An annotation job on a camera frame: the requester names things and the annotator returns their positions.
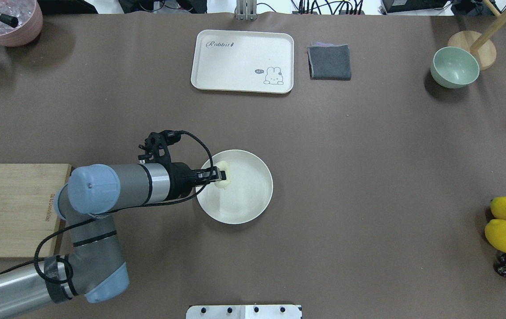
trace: pink bowl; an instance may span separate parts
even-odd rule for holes
[[[42,11],[40,10],[40,6],[36,0],[23,0],[20,2],[26,1],[34,1],[35,3],[32,16],[30,16],[28,20],[22,21],[19,27],[11,29],[4,34],[0,34],[0,45],[18,47],[31,42],[40,34],[40,30],[42,29]]]

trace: table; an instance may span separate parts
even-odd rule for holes
[[[304,318],[506,318],[506,280],[482,235],[490,199],[506,196],[506,26],[492,39],[495,65],[472,85],[443,89],[429,75],[452,34],[491,21],[46,17],[36,43],[0,47],[0,163],[132,163],[151,131],[185,129],[212,153],[258,155],[274,195],[240,226],[195,200],[120,212],[127,291],[22,317],[184,318],[196,304],[297,303]],[[209,28],[290,34],[293,90],[192,87],[195,38]],[[350,45],[351,81],[309,78],[314,41]],[[190,167],[206,158],[191,139],[170,152]],[[0,271],[22,261],[0,259]]]

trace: metal stand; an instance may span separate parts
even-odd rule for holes
[[[235,18],[237,20],[257,20],[257,0],[237,0]]]
[[[448,46],[450,47],[458,47],[470,52],[477,59],[477,62],[479,62],[479,69],[481,71],[488,69],[495,63],[497,52],[495,45],[489,39],[506,24],[506,10],[500,14],[489,0],[483,1],[495,14],[497,19],[483,34],[475,31],[461,31],[454,34],[448,42]]]

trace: round plate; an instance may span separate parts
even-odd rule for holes
[[[198,194],[198,202],[208,215],[225,224],[242,224],[259,216],[273,196],[273,176],[256,155],[239,149],[212,156],[214,165],[229,164],[231,183],[226,188],[208,185]],[[206,161],[202,166],[210,166]]]

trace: rabbit cartoon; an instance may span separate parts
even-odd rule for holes
[[[282,71],[280,67],[269,67],[267,69],[267,76],[265,76],[265,84],[278,84],[283,85],[284,79],[282,78]]]

